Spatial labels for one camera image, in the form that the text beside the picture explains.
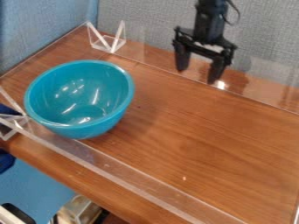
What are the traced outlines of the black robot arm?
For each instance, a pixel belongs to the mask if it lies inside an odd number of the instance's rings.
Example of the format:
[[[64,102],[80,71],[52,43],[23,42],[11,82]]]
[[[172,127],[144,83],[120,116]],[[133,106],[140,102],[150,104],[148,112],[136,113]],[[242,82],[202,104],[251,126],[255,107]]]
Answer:
[[[175,51],[175,65],[179,72],[188,68],[191,53],[212,60],[207,83],[212,84],[223,75],[226,67],[231,65],[238,46],[223,36],[228,7],[238,14],[239,9],[231,0],[199,0],[195,5],[196,17],[192,29],[176,26],[172,46]]]

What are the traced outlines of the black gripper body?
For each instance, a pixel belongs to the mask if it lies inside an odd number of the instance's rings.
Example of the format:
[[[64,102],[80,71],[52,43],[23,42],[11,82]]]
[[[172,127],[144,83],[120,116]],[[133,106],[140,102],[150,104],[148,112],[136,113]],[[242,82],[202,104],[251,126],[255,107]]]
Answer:
[[[210,43],[202,43],[192,36],[192,29],[176,26],[174,28],[174,31],[175,37],[172,42],[182,42],[190,49],[191,53],[199,54],[200,56],[211,60],[214,60],[218,56],[222,56],[226,60],[227,65],[232,64],[234,53],[238,50],[238,46],[228,40],[226,40],[223,36],[219,36]]]

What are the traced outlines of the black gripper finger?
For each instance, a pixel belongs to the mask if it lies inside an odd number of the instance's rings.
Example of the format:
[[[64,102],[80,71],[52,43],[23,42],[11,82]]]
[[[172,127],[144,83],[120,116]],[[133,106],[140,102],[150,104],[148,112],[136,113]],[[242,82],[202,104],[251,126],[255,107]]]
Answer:
[[[179,71],[184,71],[190,65],[191,51],[187,46],[179,41],[174,41],[172,45],[175,50],[176,69]]]
[[[218,56],[210,65],[210,74],[208,74],[208,80],[207,83],[212,84],[222,76],[223,71],[227,67],[226,60],[222,56]]]

